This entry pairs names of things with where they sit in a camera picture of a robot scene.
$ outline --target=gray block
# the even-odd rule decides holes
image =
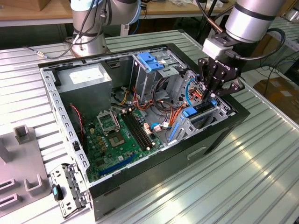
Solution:
[[[0,162],[1,217],[47,196],[51,188],[32,127],[16,127],[0,139],[1,157],[10,159]]]
[[[2,143],[2,140],[0,139],[0,161],[4,165],[11,161],[11,155],[9,154],[9,151],[5,148],[4,144]]]
[[[29,142],[31,139],[30,132],[26,125],[15,127],[14,136],[17,139],[19,144]]]
[[[19,187],[19,185],[20,184],[17,181],[15,181],[14,178],[7,181],[0,182],[0,195],[3,194],[4,192]]]
[[[29,183],[27,179],[24,179],[25,190],[30,193],[31,196],[36,196],[45,191],[45,184],[43,183],[43,179],[39,174],[37,176],[37,185],[34,183]]]
[[[16,204],[19,204],[22,201],[22,198],[17,195],[9,195],[5,198],[0,199],[0,210],[6,210],[12,206],[15,206]]]

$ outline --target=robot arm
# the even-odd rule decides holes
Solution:
[[[199,59],[199,81],[204,83],[203,99],[231,94],[244,89],[239,80],[242,67],[246,61],[259,60],[274,54],[284,44],[285,34],[280,29],[268,29],[285,0],[237,0],[225,25],[226,31],[217,28],[219,34],[207,38],[203,45],[209,59]],[[280,46],[260,57],[243,57],[234,47],[242,43],[255,43],[261,40],[267,32],[276,31],[281,34]],[[232,81],[230,87],[222,86]]]
[[[76,56],[108,51],[103,27],[130,24],[140,14],[140,0],[71,0],[74,34],[72,52]]]

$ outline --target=green circuit board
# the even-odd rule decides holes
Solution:
[[[143,131],[144,117],[138,110],[132,112],[133,116],[140,121],[140,127]],[[104,171],[112,166],[118,166],[117,169],[112,170],[109,173],[118,170],[129,163],[135,162],[159,149],[163,148],[160,139],[154,135],[150,138],[150,141],[154,143],[154,146],[150,150],[142,150],[134,139],[132,133],[129,131],[125,122],[120,115],[117,115],[117,120],[120,125],[119,132],[109,133],[108,136],[103,134],[100,124],[97,119],[92,123],[88,123],[84,126],[87,137],[85,147],[87,147],[87,158],[90,163],[90,167],[87,169],[87,176],[89,182],[96,181],[101,178],[101,171]]]

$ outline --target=ram slot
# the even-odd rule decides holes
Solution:
[[[126,126],[128,127],[129,131],[137,141],[138,145],[140,148],[145,151],[147,148],[151,148],[152,144],[143,131],[143,129],[139,126],[138,122],[136,121],[135,117],[129,113],[129,114],[124,114],[121,116],[123,121],[125,122]]]

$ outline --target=blue plastic latch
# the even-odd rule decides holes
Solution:
[[[155,57],[148,52],[138,54],[138,58],[149,69],[149,71],[156,71],[164,68],[164,65],[157,62]]]
[[[56,195],[57,194],[57,188],[53,187],[53,194]]]
[[[214,100],[214,99],[211,99],[211,104],[213,104],[214,106],[216,106],[217,105],[217,101]]]
[[[183,114],[185,115],[185,117],[189,117],[195,113],[197,113],[197,111],[193,107],[188,107],[188,108],[184,109],[184,111],[183,111]]]

